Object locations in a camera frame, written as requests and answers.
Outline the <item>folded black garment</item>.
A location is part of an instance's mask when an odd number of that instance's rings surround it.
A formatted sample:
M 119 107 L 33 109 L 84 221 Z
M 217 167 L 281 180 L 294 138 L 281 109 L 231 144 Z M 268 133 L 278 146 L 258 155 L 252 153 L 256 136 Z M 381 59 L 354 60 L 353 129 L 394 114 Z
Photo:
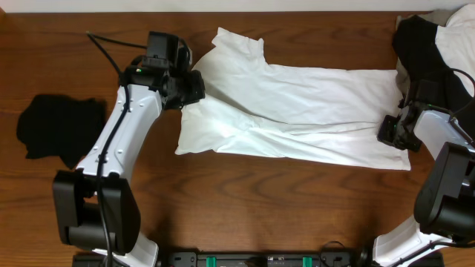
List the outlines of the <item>folded black garment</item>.
M 16 136 L 27 159 L 57 156 L 74 168 L 88 154 L 106 123 L 107 103 L 95 98 L 39 94 L 19 116 Z

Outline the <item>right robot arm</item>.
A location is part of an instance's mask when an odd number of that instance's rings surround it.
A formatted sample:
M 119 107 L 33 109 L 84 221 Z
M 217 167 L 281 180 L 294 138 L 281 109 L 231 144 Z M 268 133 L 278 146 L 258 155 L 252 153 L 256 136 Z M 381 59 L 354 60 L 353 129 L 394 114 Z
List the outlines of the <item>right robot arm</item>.
M 474 141 L 455 115 L 429 105 L 414 133 L 435 159 L 413 214 L 375 238 L 369 266 L 410 266 L 441 248 L 474 247 Z

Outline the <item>white printed garment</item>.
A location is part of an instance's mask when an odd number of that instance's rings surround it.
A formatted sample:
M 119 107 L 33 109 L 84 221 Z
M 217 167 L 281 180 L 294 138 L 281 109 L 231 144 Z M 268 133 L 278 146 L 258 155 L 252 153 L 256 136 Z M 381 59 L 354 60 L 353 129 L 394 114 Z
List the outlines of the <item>white printed garment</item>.
M 436 46 L 448 67 L 474 78 L 474 4 L 456 11 L 445 27 L 438 26 Z

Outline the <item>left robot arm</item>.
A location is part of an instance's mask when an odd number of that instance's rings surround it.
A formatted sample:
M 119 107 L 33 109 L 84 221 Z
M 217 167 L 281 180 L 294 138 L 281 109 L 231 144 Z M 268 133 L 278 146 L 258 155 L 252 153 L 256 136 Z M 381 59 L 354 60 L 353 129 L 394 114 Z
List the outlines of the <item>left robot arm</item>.
M 131 191 L 137 157 L 151 126 L 165 110 L 181 109 L 205 96 L 198 70 L 130 67 L 111 116 L 74 171 L 58 171 L 53 199 L 62 243 L 91 250 L 98 266 L 155 266 L 158 245 L 140 231 Z

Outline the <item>white t-shirt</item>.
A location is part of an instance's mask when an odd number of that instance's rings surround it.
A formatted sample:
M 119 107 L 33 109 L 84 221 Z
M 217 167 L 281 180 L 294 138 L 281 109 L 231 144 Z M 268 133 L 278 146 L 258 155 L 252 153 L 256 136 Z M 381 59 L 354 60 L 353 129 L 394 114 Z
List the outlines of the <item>white t-shirt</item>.
M 410 170 L 407 151 L 377 140 L 402 97 L 394 70 L 272 65 L 263 39 L 219 28 L 195 65 L 206 95 L 184 107 L 176 154 L 214 151 Z

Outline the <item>black garment in pile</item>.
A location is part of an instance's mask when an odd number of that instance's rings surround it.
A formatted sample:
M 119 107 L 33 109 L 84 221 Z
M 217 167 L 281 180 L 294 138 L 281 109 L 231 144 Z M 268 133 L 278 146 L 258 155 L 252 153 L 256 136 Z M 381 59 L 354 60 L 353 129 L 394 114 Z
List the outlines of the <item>black garment in pile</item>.
M 474 107 L 468 107 L 473 97 L 471 82 L 462 83 L 442 58 L 436 46 L 438 25 L 420 16 L 413 16 L 399 23 L 393 37 L 393 49 L 407 70 L 411 82 L 426 80 L 434 88 L 425 98 L 432 105 L 455 113 L 460 127 L 474 137 Z

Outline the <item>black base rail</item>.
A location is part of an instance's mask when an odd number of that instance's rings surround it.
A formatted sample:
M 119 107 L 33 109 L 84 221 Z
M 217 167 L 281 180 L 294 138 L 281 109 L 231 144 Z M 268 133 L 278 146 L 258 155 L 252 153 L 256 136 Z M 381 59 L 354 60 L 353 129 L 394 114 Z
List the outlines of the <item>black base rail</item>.
M 98 267 L 103 264 L 104 256 L 98 254 L 77 254 L 73 257 L 73 267 Z M 322 266 L 376 266 L 369 263 L 369 255 L 354 252 L 349 248 L 330 246 L 322 251 L 300 254 L 224 254 L 198 251 L 175 251 L 160 254 L 155 266 L 158 267 L 322 267 Z M 444 267 L 442 253 L 432 252 L 409 264 L 410 267 Z

